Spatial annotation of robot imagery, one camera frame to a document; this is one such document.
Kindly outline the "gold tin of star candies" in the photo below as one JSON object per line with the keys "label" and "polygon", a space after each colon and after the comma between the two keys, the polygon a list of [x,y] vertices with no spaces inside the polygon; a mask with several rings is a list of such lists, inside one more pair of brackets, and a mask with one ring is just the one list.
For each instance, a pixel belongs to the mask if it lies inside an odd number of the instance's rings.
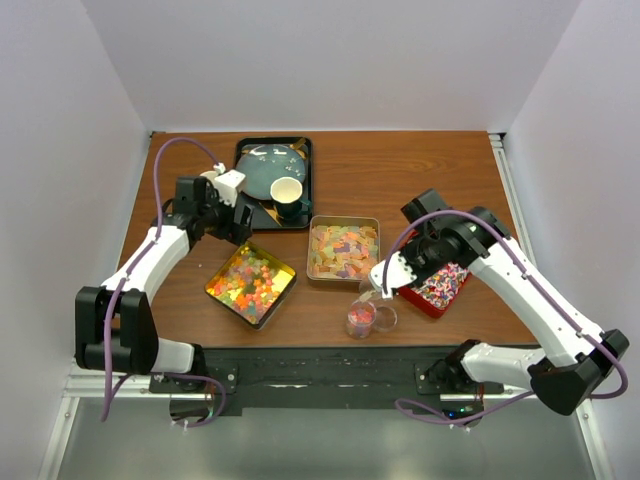
{"label": "gold tin of star candies", "polygon": [[251,329],[266,326],[297,280],[296,271],[247,241],[205,284],[205,293]]}

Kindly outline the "dark green cup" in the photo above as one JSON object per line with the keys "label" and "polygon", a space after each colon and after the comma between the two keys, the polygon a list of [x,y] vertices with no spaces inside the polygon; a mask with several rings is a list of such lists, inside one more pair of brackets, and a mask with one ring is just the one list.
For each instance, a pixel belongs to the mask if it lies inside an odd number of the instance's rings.
{"label": "dark green cup", "polygon": [[297,179],[282,177],[274,181],[270,187],[270,195],[277,216],[285,221],[293,221],[309,215],[312,204],[303,194],[303,185]]}

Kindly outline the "yellow mug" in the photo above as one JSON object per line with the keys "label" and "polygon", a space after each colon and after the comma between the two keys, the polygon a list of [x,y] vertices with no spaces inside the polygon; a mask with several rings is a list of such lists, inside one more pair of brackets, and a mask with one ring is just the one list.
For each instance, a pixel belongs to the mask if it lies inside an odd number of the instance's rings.
{"label": "yellow mug", "polygon": [[208,170],[202,172],[200,176],[206,178],[211,184],[214,184],[216,178],[219,176],[219,173],[215,170]]}

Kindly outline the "silver tin of gummies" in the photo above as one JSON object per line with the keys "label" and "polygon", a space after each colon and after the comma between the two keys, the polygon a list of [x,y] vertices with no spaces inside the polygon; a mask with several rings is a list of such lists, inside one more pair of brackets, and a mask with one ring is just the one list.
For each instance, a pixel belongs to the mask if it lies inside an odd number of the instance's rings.
{"label": "silver tin of gummies", "polygon": [[377,219],[316,215],[309,224],[306,274],[326,285],[358,285],[381,258]]}

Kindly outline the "black tray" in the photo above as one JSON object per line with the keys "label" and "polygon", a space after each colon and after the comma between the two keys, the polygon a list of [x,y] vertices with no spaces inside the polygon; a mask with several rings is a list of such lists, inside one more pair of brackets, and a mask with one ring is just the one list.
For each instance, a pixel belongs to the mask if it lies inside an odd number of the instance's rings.
{"label": "black tray", "polygon": [[[313,201],[313,144],[308,137],[302,136],[266,136],[266,137],[247,137],[240,140],[236,144],[234,169],[236,162],[241,155],[246,153],[251,146],[258,144],[281,144],[287,145],[306,160],[307,177],[302,183],[304,194],[303,197],[310,202]],[[242,192],[242,201],[246,205],[254,208],[254,216],[252,220],[252,228],[254,231],[276,231],[276,230],[304,230],[308,227],[313,215],[313,208],[309,215],[301,216],[293,221],[285,221],[280,219],[274,209],[272,200],[256,200]]]}

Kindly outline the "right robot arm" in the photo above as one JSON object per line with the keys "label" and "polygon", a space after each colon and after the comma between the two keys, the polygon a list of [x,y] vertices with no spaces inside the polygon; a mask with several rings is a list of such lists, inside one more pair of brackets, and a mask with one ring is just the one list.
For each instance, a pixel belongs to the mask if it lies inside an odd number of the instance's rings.
{"label": "right robot arm", "polygon": [[618,329],[603,330],[566,300],[527,259],[506,226],[488,209],[450,208],[428,189],[402,208],[409,227],[383,267],[383,291],[416,287],[449,263],[487,285],[534,335],[535,349],[467,340],[427,371],[430,381],[459,393],[493,382],[526,389],[550,410],[572,414],[612,371],[628,377],[620,360],[629,348]]}

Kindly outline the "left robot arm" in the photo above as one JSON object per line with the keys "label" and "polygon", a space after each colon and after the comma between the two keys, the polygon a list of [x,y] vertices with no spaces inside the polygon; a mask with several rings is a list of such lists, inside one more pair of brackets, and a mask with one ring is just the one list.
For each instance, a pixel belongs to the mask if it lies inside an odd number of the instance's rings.
{"label": "left robot arm", "polygon": [[169,273],[203,236],[234,245],[250,237],[253,209],[237,203],[245,181],[236,170],[178,178],[174,196],[158,203],[146,237],[125,264],[100,286],[77,293],[76,362],[103,371],[107,393],[116,389],[116,372],[172,374],[185,392],[205,385],[201,347],[161,338],[151,305]]}

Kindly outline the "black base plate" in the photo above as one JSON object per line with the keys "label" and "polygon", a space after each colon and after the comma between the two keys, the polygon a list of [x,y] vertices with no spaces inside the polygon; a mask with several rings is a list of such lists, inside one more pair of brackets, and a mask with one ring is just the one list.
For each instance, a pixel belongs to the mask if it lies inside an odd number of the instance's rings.
{"label": "black base plate", "polygon": [[456,391],[432,383],[428,370],[452,346],[355,346],[206,348],[210,377],[223,384],[223,413],[245,408],[393,410],[400,398],[433,408],[440,397],[473,397],[471,387]]}

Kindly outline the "dark teal plate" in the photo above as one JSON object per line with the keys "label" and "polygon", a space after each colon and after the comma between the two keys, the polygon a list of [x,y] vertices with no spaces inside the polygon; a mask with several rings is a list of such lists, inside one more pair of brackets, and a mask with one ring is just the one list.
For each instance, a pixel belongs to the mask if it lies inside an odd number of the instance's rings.
{"label": "dark teal plate", "polygon": [[236,162],[235,169],[245,175],[243,193],[256,200],[270,200],[271,185],[285,177],[303,183],[306,160],[293,148],[281,144],[251,146]]}

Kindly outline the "glass goblet jar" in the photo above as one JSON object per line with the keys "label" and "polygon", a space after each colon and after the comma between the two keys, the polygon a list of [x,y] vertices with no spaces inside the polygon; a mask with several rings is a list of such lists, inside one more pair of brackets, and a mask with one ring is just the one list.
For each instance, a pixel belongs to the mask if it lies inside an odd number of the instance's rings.
{"label": "glass goblet jar", "polygon": [[373,329],[376,317],[375,306],[368,301],[353,302],[347,312],[346,332],[355,339],[367,338]]}

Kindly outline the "red tin of lollipops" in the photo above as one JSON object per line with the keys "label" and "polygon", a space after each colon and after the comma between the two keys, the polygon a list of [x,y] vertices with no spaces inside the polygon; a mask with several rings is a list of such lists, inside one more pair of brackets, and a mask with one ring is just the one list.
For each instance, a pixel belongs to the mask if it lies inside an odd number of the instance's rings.
{"label": "red tin of lollipops", "polygon": [[433,319],[441,318],[452,306],[471,273],[457,264],[449,263],[419,287],[402,287],[398,294],[422,313]]}

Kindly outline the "clear plastic scoop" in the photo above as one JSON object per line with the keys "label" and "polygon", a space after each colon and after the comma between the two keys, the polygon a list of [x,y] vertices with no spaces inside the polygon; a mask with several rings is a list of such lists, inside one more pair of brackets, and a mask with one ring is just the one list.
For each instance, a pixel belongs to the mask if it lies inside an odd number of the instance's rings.
{"label": "clear plastic scoop", "polygon": [[382,292],[378,290],[369,279],[364,279],[360,282],[358,300],[360,302],[371,303],[373,305],[377,305],[385,301]]}

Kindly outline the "clear glass lid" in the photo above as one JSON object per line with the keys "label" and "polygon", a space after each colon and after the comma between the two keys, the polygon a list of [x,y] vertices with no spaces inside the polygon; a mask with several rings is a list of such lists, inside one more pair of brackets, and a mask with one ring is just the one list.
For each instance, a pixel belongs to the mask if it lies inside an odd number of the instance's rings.
{"label": "clear glass lid", "polygon": [[392,331],[398,322],[397,312],[389,306],[377,306],[373,328],[379,333],[388,333]]}

